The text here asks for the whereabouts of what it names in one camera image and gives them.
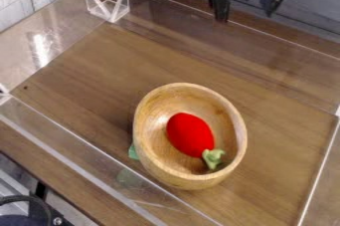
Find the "clear acrylic tray wall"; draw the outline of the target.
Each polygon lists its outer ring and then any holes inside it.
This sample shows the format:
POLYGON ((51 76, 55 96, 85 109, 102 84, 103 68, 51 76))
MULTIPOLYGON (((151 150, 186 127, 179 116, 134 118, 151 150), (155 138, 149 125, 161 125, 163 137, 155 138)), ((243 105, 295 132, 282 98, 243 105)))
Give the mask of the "clear acrylic tray wall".
POLYGON ((0 152, 105 226, 340 226, 340 45, 183 0, 130 4, 110 23, 58 0, 0 33, 0 152), (246 124, 245 157, 205 189, 129 156, 138 105, 174 83, 223 95, 246 124))

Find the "black clamp base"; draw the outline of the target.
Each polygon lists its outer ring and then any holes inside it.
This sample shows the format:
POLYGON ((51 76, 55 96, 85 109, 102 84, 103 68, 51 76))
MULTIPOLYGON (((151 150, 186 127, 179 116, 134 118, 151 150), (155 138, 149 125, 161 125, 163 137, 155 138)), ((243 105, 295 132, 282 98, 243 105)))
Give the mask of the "black clamp base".
POLYGON ((66 216, 34 193, 30 194, 29 218, 35 226, 75 226, 66 216))

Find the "clear acrylic corner bracket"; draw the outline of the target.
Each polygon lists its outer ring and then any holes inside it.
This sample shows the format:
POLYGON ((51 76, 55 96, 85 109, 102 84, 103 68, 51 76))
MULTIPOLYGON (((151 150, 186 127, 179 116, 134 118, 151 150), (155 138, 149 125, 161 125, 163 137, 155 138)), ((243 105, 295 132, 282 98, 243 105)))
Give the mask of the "clear acrylic corner bracket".
POLYGON ((117 23, 130 12, 130 0, 86 0, 89 12, 110 23, 117 23))

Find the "wooden brown bowl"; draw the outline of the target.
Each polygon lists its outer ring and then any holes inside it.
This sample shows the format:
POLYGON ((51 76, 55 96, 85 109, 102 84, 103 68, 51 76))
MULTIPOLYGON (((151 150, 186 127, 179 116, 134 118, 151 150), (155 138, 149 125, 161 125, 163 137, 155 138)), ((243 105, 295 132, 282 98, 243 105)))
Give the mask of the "wooden brown bowl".
POLYGON ((138 105, 134 145, 141 162, 158 181, 178 189, 205 189, 227 178, 245 157, 245 120, 231 101, 214 90, 191 83, 167 84, 154 89, 138 105), (226 152, 215 170, 171 145, 167 123, 177 113, 194 114, 209 124, 215 146, 226 152))

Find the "green block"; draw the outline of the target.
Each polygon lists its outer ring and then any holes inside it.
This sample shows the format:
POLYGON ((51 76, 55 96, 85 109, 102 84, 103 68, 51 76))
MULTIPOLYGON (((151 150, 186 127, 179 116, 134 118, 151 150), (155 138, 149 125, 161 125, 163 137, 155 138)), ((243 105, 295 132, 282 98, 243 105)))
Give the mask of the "green block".
POLYGON ((141 160, 139 155, 138 155, 138 151, 137 151, 137 147, 135 147, 134 144, 130 147, 129 156, 134 160, 141 160))

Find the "red plush strawberry toy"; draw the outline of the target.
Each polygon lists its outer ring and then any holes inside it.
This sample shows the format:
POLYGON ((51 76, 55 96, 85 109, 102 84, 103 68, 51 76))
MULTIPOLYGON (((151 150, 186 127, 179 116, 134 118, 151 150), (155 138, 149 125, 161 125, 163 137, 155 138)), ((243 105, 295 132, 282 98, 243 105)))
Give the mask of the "red plush strawberry toy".
POLYGON ((215 146, 213 130, 201 117, 177 113, 167 123, 167 136, 171 145, 182 153, 201 158, 210 170, 218 168, 226 152, 215 146))

